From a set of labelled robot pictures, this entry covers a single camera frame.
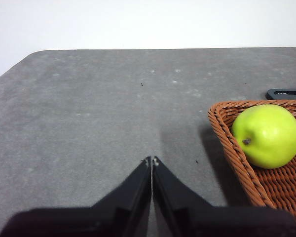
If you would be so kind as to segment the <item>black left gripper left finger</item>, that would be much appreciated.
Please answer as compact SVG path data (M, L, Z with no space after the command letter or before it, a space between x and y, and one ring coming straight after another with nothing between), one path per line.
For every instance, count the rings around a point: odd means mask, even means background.
M90 207L35 208L13 215L1 237L144 237L151 203L151 158Z

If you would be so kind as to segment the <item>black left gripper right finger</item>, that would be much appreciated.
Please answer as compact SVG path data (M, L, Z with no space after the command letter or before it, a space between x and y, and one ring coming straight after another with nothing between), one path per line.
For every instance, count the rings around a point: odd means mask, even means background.
M175 237L296 237L296 220L270 207L217 207L152 159L153 199Z

